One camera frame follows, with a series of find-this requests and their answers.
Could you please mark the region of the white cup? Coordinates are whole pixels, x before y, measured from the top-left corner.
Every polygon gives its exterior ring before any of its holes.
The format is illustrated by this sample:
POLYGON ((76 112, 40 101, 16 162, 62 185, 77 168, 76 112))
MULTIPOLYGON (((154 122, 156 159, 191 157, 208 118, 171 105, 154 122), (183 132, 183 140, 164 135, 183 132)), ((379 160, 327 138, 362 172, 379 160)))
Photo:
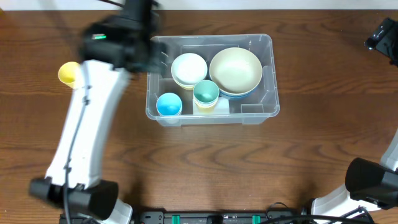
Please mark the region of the white cup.
POLYGON ((173 115, 173 116, 165 116, 163 121, 167 125, 176 125, 176 124, 179 123, 179 119, 175 115, 173 115))

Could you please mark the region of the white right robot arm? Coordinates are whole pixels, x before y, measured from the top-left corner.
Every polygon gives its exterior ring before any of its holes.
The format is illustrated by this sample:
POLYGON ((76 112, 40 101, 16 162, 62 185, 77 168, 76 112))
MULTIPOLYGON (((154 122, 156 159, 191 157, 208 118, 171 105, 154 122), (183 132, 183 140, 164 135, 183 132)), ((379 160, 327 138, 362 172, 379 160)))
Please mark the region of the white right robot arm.
POLYGON ((373 220, 369 212, 397 206, 397 135, 375 163, 355 158, 343 185, 324 197, 315 198, 302 213, 312 223, 351 223, 373 220))

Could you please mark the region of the small yellow bowl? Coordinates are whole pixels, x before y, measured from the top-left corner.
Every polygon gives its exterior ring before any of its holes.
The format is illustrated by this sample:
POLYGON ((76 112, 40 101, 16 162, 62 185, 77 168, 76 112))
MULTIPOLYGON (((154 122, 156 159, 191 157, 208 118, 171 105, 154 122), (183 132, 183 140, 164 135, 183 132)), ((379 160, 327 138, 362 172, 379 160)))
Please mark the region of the small yellow bowl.
POLYGON ((180 86, 181 88, 183 88, 185 90, 193 90, 194 89, 195 84, 186 84, 177 77, 173 77, 173 80, 178 86, 180 86))

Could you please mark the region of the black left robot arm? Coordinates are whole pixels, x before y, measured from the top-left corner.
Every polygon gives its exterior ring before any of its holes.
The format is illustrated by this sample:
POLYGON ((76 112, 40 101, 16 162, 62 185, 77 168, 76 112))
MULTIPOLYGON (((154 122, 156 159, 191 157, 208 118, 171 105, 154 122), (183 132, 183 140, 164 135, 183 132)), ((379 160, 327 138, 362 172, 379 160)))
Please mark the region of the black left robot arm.
POLYGON ((44 177, 29 194, 97 223, 129 223, 132 207, 119 199, 118 184, 102 179, 109 129, 133 73, 160 67, 165 48, 151 37, 159 29, 155 1, 127 0, 119 13, 92 23, 81 35, 81 63, 62 135, 44 177))

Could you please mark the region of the pink cup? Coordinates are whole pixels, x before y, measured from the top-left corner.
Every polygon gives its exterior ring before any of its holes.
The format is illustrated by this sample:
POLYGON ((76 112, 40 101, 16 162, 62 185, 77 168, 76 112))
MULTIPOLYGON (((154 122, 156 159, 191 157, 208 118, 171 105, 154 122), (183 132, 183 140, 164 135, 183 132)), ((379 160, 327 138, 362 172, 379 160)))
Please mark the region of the pink cup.
POLYGON ((214 107, 214 105, 217 104, 217 101, 218 101, 218 100, 214 100, 214 101, 209 102, 209 103, 205 103, 205 102, 202 102, 202 101, 198 101, 197 99, 193 99, 193 101, 195 102, 195 104, 196 104, 198 107, 201 107, 201 108, 211 108, 211 107, 214 107))

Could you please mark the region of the large dark blue bowl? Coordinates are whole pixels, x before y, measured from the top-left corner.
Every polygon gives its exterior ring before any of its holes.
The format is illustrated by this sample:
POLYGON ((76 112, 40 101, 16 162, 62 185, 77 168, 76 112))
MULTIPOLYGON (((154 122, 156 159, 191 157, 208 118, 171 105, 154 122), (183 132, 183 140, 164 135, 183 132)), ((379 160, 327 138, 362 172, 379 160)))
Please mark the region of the large dark blue bowl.
POLYGON ((223 80, 215 82, 219 89, 220 95, 228 99, 244 98, 257 88, 260 80, 223 80))

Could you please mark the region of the small white bowl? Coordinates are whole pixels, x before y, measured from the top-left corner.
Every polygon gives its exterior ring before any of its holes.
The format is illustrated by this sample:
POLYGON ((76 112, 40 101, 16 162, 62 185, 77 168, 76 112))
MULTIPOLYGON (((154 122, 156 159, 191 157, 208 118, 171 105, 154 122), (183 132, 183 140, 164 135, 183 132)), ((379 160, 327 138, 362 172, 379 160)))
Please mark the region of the small white bowl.
POLYGON ((198 54, 185 53, 172 62, 171 74, 176 81, 183 85, 196 85, 205 79, 207 73, 207 63, 198 54))

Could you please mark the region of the light blue cup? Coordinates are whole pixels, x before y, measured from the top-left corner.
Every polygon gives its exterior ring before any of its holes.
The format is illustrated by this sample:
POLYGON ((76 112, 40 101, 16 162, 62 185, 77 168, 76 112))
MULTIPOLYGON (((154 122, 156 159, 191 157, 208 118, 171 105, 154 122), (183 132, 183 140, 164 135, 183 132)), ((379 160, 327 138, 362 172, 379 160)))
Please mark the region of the light blue cup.
POLYGON ((182 113, 182 100, 175 93, 164 93, 156 103, 156 109, 161 116, 174 116, 182 113))

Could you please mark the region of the large beige bowl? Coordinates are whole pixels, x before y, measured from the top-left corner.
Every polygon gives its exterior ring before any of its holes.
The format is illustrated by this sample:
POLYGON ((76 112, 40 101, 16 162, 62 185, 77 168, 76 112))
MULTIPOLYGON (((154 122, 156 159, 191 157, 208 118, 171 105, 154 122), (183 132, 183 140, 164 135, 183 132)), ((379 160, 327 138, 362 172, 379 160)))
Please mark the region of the large beige bowl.
POLYGON ((249 50, 231 47, 213 57, 209 75, 223 93, 231 96, 246 95, 260 84, 262 65, 249 50))

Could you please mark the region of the green cup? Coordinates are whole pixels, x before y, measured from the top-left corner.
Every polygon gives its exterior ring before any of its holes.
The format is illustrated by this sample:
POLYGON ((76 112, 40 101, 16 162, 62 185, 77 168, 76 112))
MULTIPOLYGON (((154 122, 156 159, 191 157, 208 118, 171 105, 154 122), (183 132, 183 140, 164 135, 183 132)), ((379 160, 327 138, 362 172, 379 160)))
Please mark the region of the green cup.
POLYGON ((193 98, 201 104, 209 105, 219 98, 219 93, 220 89, 215 82, 202 80, 194 86, 193 98))

